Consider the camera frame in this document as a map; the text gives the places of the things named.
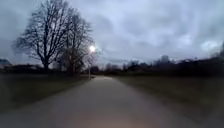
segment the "building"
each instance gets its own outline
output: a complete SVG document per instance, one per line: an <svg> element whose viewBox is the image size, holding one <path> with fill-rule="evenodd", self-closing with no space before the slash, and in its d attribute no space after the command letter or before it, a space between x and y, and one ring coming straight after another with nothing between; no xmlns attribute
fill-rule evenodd
<svg viewBox="0 0 224 128"><path fill-rule="evenodd" d="M3 69L6 66L11 66L12 64L6 59L0 59L0 69Z"/></svg>

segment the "cloud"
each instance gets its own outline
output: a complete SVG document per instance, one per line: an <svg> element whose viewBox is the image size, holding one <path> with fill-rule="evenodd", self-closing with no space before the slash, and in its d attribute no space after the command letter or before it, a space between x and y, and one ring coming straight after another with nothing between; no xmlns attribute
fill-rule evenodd
<svg viewBox="0 0 224 128"><path fill-rule="evenodd" d="M68 0L91 22L98 63L208 57L224 39L223 0ZM18 60L10 45L40 0L1 0L0 57Z"/></svg>

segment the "road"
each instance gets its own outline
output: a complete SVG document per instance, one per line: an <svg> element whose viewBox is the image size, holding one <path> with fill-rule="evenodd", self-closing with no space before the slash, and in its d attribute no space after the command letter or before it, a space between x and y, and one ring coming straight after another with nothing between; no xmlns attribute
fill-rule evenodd
<svg viewBox="0 0 224 128"><path fill-rule="evenodd" d="M110 77L0 115L1 128L194 128L156 99Z"/></svg>

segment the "grassy verge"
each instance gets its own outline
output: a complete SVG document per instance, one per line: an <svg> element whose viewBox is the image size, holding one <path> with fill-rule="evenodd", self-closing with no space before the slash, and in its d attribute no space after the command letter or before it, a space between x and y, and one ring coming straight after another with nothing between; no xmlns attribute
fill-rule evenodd
<svg viewBox="0 0 224 128"><path fill-rule="evenodd" d="M187 116L205 117L214 107L224 82L222 78L116 77L180 109Z"/></svg>
<svg viewBox="0 0 224 128"><path fill-rule="evenodd" d="M3 101L10 103L8 108L20 107L78 86L86 80L88 77L85 76L2 75L4 93L8 92L5 96L2 94L8 97Z"/></svg>

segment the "street lamp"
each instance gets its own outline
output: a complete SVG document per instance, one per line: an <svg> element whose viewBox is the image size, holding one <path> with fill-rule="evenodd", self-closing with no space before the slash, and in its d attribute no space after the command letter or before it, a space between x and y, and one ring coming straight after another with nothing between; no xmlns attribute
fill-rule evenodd
<svg viewBox="0 0 224 128"><path fill-rule="evenodd" d="M91 56L91 54L93 54L94 52L96 52L96 47L93 45L89 46L89 56ZM90 68L91 68L90 64L91 62L89 63L89 79L90 79Z"/></svg>
<svg viewBox="0 0 224 128"><path fill-rule="evenodd" d="M95 51L96 51L96 47L95 46L92 45L92 46L89 47L89 52L90 53L94 53Z"/></svg>

